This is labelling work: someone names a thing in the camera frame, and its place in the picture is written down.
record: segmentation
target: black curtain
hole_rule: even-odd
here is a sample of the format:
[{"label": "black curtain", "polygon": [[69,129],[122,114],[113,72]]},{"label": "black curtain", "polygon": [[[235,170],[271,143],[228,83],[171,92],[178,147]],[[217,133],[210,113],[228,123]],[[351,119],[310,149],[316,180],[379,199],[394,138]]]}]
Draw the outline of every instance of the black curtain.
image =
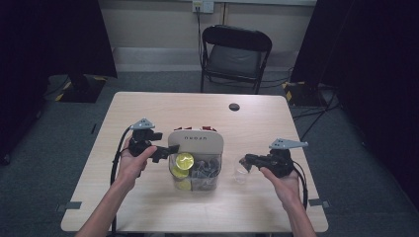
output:
[{"label": "black curtain", "polygon": [[368,148],[417,208],[418,9],[414,0],[318,0],[292,77],[338,87]]}]

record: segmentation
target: forearm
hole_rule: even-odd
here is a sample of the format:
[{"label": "forearm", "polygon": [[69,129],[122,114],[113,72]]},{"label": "forearm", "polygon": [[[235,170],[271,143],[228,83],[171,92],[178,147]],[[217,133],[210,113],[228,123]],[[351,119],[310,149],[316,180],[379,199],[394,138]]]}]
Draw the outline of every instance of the forearm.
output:
[{"label": "forearm", "polygon": [[316,236],[311,221],[308,218],[302,203],[295,202],[287,206],[286,211],[290,219],[290,225],[294,237]]},{"label": "forearm", "polygon": [[128,192],[129,185],[117,179],[76,236],[106,236]]}]

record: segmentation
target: person's right hand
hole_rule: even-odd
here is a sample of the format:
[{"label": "person's right hand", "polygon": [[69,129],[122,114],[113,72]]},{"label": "person's right hand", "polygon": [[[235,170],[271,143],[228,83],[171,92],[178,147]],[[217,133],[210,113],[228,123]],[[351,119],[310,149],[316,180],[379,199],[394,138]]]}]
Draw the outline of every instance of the person's right hand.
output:
[{"label": "person's right hand", "polygon": [[301,202],[299,198],[298,174],[296,171],[292,171],[288,176],[280,179],[277,178],[268,168],[262,167],[260,171],[274,185],[275,192],[277,193],[280,201],[283,203],[285,210],[287,210],[287,207],[292,205],[295,201]]}]

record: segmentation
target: wooden table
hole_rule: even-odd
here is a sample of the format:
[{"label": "wooden table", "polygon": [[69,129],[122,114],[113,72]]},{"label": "wooden table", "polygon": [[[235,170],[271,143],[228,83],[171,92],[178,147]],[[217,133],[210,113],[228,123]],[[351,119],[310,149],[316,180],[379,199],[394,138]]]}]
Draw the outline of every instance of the wooden table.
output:
[{"label": "wooden table", "polygon": [[[231,103],[238,104],[240,110],[231,111]],[[118,212],[118,231],[291,232],[287,214],[261,172],[253,171],[244,185],[233,178],[235,158],[246,153],[266,155],[278,137],[298,140],[283,97],[140,92],[115,94],[71,199],[81,201],[81,207],[66,210],[61,223],[64,231],[77,231],[93,212],[109,188],[112,161],[123,132],[142,118],[156,125],[155,132],[163,132],[162,140],[152,142],[160,146],[167,146],[167,137],[180,126],[214,127],[224,138],[222,168],[215,190],[188,192],[174,187],[167,160],[148,162]],[[308,198],[317,199],[302,148],[291,153],[304,169]],[[307,213],[316,232],[327,230],[321,205],[309,206]]]}]

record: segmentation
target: hand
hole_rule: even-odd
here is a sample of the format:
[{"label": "hand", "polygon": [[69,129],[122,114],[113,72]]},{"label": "hand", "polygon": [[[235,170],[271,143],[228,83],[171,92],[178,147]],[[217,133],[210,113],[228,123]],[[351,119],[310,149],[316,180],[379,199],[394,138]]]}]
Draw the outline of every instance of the hand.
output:
[{"label": "hand", "polygon": [[123,152],[121,153],[120,170],[118,171],[117,179],[128,182],[131,190],[135,185],[135,179],[139,176],[141,171],[145,170],[147,166],[147,159],[156,151],[157,147],[149,146],[137,157],[129,153],[130,137],[126,139]]},{"label": "hand", "polygon": [[274,185],[275,192],[277,193],[280,201],[283,203],[285,210],[287,210],[288,206],[292,205],[295,201],[300,202],[298,174],[296,171],[292,171],[288,176],[280,179],[277,178],[268,168],[262,167],[260,171]]}]

